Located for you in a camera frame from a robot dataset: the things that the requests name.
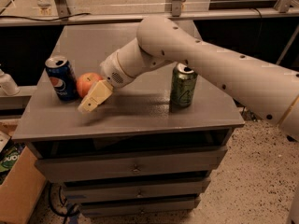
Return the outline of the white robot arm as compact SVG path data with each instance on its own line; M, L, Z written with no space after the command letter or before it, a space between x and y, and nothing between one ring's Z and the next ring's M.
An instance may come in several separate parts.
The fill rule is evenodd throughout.
M135 38L100 63L102 79L92 84L78 110L93 111L113 90L173 62L188 66L260 118L299 140L296 71L204 42L160 16L143 19Z

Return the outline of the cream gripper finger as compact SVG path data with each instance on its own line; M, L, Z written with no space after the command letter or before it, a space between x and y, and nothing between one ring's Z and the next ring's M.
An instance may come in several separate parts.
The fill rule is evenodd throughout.
M80 113L94 111L94 109L109 98L112 93L113 87L106 80L95 82L78 106L78 111Z

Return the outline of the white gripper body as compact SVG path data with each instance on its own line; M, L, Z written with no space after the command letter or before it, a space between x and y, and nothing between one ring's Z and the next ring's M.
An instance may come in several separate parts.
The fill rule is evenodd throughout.
M122 88L135 80L133 77L128 76L121 68L117 51L110 54L100 63L99 73L115 89Z

